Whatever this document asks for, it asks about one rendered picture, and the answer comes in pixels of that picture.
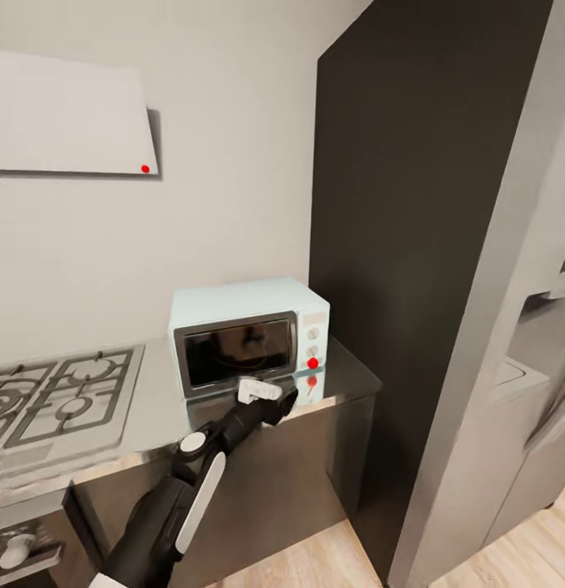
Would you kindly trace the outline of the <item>microwave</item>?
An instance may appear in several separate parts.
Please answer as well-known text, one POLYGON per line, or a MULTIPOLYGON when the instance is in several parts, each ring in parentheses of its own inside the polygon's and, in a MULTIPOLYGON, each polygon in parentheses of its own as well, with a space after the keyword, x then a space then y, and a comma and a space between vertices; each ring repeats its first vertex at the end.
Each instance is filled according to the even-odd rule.
POLYGON ((328 328, 329 303, 296 278, 178 289, 167 337, 181 398, 323 366, 328 328))

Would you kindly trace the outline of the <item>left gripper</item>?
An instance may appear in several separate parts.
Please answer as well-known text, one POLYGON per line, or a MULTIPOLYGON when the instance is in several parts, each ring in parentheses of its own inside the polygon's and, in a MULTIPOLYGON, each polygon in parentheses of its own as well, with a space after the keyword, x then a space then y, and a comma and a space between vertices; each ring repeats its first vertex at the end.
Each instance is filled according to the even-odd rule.
POLYGON ((245 404, 235 399, 236 404, 228 411, 228 414, 241 421, 245 437, 248 437, 261 422, 276 426, 280 422, 280 418, 290 412, 297 395, 297 392, 293 390, 280 403, 277 399, 259 398, 250 404, 245 404))

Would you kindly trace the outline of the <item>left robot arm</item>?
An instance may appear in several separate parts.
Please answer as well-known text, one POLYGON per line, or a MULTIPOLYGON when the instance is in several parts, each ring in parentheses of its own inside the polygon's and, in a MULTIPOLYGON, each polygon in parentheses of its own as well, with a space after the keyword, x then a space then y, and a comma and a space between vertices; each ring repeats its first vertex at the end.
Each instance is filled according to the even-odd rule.
POLYGON ((236 404, 177 445, 172 476, 139 500, 127 530, 88 588, 168 588, 225 471, 225 459, 261 423, 276 426, 296 400, 277 385, 242 379, 236 404))

